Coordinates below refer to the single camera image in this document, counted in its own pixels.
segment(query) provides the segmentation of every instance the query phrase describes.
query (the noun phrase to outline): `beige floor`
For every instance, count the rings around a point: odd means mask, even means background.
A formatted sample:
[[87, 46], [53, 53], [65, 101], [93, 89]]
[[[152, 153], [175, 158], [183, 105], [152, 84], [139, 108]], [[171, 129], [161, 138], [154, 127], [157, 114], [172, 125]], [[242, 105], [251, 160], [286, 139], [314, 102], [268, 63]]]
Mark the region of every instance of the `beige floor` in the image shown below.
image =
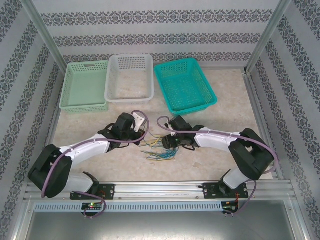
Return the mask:
[[[217, 104], [204, 111], [185, 115], [185, 120], [194, 125], [228, 132], [241, 132], [251, 128], [258, 133], [257, 123], [248, 98], [240, 70], [204, 70], [212, 89], [217, 95]], [[132, 110], [144, 111], [151, 122], [153, 134], [168, 134], [157, 126], [156, 119], [162, 115], [172, 116], [154, 77], [154, 98], [147, 105], [109, 104], [109, 111], [102, 113], [67, 114], [61, 112], [53, 143], [67, 146], [92, 137], [106, 125], [114, 123], [118, 116]], [[124, 149], [115, 149], [77, 165], [72, 171], [89, 172], [102, 182], [139, 181], [196, 181], [219, 180], [236, 163], [228, 152], [212, 148], [198, 148], [191, 152], [181, 148], [175, 159], [155, 162], [146, 159], [141, 147], [131, 144]], [[271, 179], [270, 174], [263, 175]]]

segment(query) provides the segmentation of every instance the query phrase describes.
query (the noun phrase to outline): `perforated metal strip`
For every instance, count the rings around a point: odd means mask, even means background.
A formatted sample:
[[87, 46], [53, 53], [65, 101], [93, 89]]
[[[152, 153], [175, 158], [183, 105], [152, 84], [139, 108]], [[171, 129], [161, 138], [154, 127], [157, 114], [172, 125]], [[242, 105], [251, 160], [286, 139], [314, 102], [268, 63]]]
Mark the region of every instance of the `perforated metal strip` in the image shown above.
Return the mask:
[[[80, 212], [82, 203], [48, 202], [37, 203], [34, 212], [58, 213]], [[106, 212], [206, 212], [222, 211], [220, 201], [206, 202], [107, 202]]]

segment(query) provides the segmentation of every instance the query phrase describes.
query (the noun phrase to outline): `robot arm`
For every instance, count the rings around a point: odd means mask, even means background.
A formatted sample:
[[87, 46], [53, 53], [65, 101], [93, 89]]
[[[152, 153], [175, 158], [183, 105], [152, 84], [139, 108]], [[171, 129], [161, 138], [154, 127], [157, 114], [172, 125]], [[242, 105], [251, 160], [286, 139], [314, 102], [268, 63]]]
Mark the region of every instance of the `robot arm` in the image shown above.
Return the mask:
[[[132, 115], [122, 113], [115, 123], [109, 124], [105, 129], [85, 141], [62, 147], [50, 144], [44, 148], [30, 169], [28, 178], [42, 190], [52, 165], [62, 153], [71, 149], [55, 166], [46, 187], [45, 196], [53, 198], [62, 191], [79, 191], [95, 195], [98, 190], [98, 180], [88, 172], [70, 174], [71, 169], [94, 156], [129, 145], [121, 146], [120, 142], [108, 140], [124, 142], [138, 140], [145, 134], [140, 129], [145, 120], [135, 112]], [[136, 141], [134, 144], [139, 145], [140, 141]]]
[[258, 180], [274, 160], [273, 155], [264, 147], [241, 139], [245, 137], [265, 145], [263, 140], [249, 128], [242, 132], [213, 131], [201, 125], [191, 127], [181, 116], [173, 118], [165, 126], [175, 131], [201, 132], [167, 135], [162, 140], [166, 149], [179, 146], [191, 151], [195, 151], [196, 148], [215, 148], [232, 154], [237, 167], [229, 170], [218, 183], [219, 190], [224, 195], [228, 195], [242, 183]]

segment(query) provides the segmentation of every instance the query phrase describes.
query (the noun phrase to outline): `damask pattern wall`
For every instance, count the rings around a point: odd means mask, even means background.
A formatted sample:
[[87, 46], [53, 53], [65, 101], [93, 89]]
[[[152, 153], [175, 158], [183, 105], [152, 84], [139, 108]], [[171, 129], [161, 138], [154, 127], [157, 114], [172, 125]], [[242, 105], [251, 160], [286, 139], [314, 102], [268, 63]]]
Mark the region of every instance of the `damask pattern wall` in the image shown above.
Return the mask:
[[0, 1], [0, 240], [45, 146], [64, 76], [19, 0]]
[[35, 0], [67, 63], [149, 53], [245, 67], [279, 0]]
[[283, 175], [320, 239], [320, 2], [293, 0], [251, 77]]

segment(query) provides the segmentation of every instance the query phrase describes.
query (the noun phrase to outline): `basket handle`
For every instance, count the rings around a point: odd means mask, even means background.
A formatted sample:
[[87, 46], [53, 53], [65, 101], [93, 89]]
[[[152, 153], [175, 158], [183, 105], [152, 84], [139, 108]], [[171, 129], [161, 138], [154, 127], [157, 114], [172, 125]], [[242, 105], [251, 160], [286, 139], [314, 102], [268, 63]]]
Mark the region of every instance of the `basket handle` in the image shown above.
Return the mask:
[[84, 64], [83, 66], [86, 67], [86, 68], [87, 68], [87, 67], [94, 67], [95, 64], [94, 64], [94, 63], [93, 63], [93, 64]]

